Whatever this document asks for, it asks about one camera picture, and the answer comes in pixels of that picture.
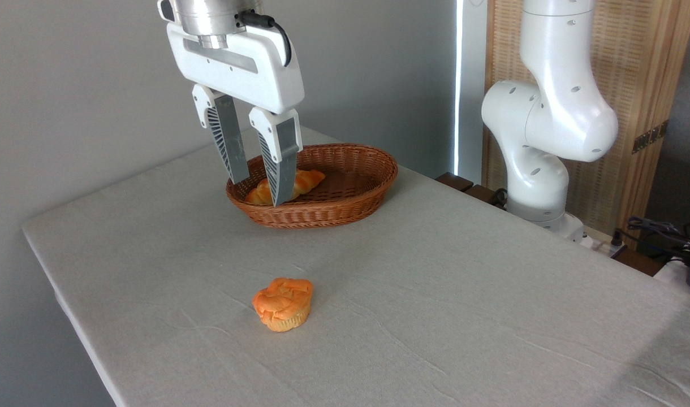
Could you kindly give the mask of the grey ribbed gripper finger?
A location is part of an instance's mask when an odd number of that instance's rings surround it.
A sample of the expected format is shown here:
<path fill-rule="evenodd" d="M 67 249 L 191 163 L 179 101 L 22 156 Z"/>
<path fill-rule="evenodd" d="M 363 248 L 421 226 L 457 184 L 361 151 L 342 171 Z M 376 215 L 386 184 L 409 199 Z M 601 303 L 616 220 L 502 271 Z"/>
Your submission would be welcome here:
<path fill-rule="evenodd" d="M 297 155 L 303 149 L 300 121 L 295 109 L 275 114 L 254 107 L 249 113 L 257 131 L 273 206 L 292 199 Z"/>
<path fill-rule="evenodd" d="M 200 124 L 212 132 L 231 182 L 246 180 L 249 170 L 234 99 L 204 85 L 194 85 L 192 97 Z"/>

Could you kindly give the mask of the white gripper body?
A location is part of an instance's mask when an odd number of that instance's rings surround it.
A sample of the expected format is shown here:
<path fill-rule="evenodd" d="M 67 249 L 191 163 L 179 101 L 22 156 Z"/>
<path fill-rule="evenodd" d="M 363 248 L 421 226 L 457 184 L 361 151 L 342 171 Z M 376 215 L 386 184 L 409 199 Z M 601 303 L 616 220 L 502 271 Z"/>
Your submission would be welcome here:
<path fill-rule="evenodd" d="M 299 62 L 291 52 L 288 66 L 280 31 L 247 26 L 226 36 L 225 49 L 203 47 L 182 26 L 167 24 L 175 64 L 184 78 L 275 114 L 304 99 Z"/>

